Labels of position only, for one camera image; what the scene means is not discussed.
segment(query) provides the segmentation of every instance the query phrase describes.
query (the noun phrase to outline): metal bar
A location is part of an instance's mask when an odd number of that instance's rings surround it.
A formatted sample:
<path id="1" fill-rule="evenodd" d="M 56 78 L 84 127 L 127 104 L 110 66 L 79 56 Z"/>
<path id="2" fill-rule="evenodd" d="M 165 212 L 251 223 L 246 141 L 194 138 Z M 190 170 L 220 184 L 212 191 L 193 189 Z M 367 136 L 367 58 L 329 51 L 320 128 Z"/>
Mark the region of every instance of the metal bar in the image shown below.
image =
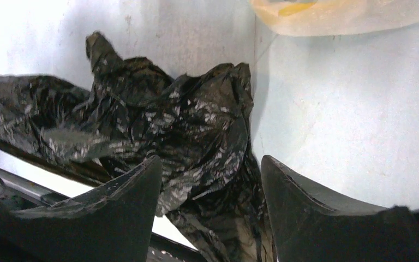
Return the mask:
<path id="1" fill-rule="evenodd" d="M 52 204 L 43 198 L 43 196 L 53 193 L 50 189 L 2 169 L 0 169 L 0 178 L 2 178 L 6 187 L 14 194 L 17 194 L 18 196 L 37 205 Z"/>

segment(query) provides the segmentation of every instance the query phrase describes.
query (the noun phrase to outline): black plastic piece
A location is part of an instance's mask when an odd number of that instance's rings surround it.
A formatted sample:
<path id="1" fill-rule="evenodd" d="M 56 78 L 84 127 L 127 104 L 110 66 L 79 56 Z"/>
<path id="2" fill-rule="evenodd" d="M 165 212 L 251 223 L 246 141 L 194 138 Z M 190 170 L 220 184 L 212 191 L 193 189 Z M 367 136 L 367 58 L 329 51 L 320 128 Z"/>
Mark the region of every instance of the black plastic piece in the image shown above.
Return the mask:
<path id="1" fill-rule="evenodd" d="M 51 207 L 11 211 L 0 201 L 0 238 L 45 262 L 146 261 L 161 161 Z"/>
<path id="2" fill-rule="evenodd" d="M 270 156 L 261 170 L 280 262 L 419 261 L 419 212 L 349 198 Z"/>

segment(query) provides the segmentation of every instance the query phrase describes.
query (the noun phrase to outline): garbage bag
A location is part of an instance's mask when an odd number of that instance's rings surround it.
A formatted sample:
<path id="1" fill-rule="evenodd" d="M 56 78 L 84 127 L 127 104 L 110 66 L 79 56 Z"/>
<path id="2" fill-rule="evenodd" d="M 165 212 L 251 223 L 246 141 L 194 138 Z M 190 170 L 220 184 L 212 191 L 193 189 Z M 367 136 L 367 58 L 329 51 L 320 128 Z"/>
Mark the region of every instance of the garbage bag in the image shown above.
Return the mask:
<path id="1" fill-rule="evenodd" d="M 294 37 L 361 34 L 419 22 L 413 0 L 249 0 L 274 32 Z"/>
<path id="2" fill-rule="evenodd" d="M 98 160 L 111 178 L 159 156 L 157 216 L 208 261 L 274 261 L 249 66 L 173 79 L 145 57 L 122 59 L 100 32 L 86 54 L 90 92 L 51 75 L 0 76 L 0 141 L 62 169 Z"/>

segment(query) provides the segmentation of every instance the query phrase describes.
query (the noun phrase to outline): yellow object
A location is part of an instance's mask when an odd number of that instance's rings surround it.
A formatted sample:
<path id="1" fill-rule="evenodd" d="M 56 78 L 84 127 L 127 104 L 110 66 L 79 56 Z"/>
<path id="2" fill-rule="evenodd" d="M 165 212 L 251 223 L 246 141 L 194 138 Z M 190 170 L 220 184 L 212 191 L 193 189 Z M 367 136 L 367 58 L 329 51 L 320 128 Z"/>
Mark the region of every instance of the yellow object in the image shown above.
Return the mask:
<path id="1" fill-rule="evenodd" d="M 419 22 L 414 0 L 248 1 L 271 30 L 291 36 L 361 34 Z"/>

